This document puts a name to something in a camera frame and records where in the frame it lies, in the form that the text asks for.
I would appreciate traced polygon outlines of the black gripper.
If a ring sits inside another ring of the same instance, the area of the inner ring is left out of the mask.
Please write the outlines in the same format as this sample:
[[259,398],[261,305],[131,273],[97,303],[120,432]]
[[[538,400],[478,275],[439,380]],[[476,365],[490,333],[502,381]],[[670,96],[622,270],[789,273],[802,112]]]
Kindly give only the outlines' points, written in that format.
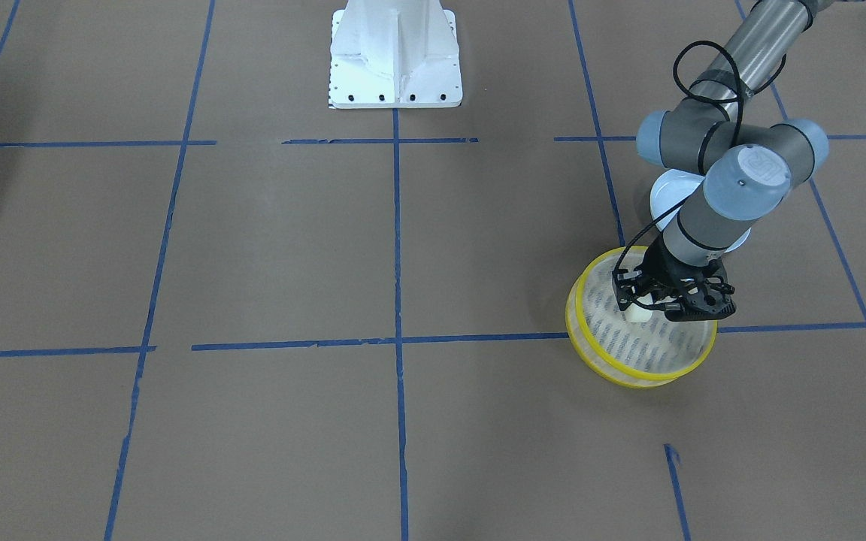
[[700,267],[685,264],[674,257],[660,235],[647,247],[640,262],[640,273],[643,284],[649,289],[690,290],[714,277],[719,278],[719,259]]

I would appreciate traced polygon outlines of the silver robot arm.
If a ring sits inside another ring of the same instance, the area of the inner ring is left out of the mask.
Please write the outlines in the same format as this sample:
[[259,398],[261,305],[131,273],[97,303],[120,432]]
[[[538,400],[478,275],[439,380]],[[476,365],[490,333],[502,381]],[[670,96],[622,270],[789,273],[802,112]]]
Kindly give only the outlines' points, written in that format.
[[783,70],[795,41],[828,9],[828,1],[759,1],[726,41],[685,48],[715,50],[683,99],[653,112],[637,133],[643,160],[702,177],[646,251],[640,266],[649,286],[687,290],[725,282],[722,254],[773,212],[827,160],[827,134],[806,119],[770,127],[746,124],[746,106]]

